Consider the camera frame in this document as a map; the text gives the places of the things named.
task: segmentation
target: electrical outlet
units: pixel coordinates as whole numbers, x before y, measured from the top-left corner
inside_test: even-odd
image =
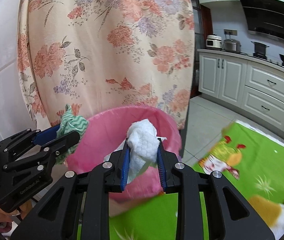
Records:
[[[224,30],[224,34],[237,36],[238,31],[237,30]]]

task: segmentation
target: pink bucket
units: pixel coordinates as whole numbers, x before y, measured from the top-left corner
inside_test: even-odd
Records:
[[[126,138],[132,123],[149,119],[157,130],[157,136],[166,137],[164,149],[178,155],[181,137],[177,124],[171,116],[160,109],[149,106],[123,106],[99,113],[89,120],[88,128],[75,153],[67,157],[69,170],[77,174],[91,171],[103,162],[106,155],[113,152]],[[149,167],[145,173],[128,184],[122,193],[110,193],[117,202],[148,198],[162,192],[159,173]]]

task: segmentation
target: drawer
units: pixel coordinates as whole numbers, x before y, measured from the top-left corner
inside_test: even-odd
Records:
[[[284,103],[274,97],[246,86],[241,108],[284,129]]]
[[[284,73],[249,61],[245,85],[284,102]]]

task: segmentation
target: tiled floor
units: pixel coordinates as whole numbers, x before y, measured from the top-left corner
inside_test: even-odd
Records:
[[[197,163],[221,138],[221,130],[232,121],[241,120],[284,142],[282,138],[250,119],[200,96],[190,101],[186,145],[182,161]]]

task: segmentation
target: cabinet handle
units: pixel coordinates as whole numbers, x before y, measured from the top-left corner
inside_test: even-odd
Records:
[[[270,111],[270,109],[268,109],[268,108],[266,108],[266,107],[264,107],[264,106],[262,106],[262,108],[264,108],[265,110],[268,110],[268,111]]]
[[[269,81],[270,83],[272,83],[272,84],[276,85],[276,83],[275,83],[275,82],[272,82],[271,80],[267,80],[267,81]]]

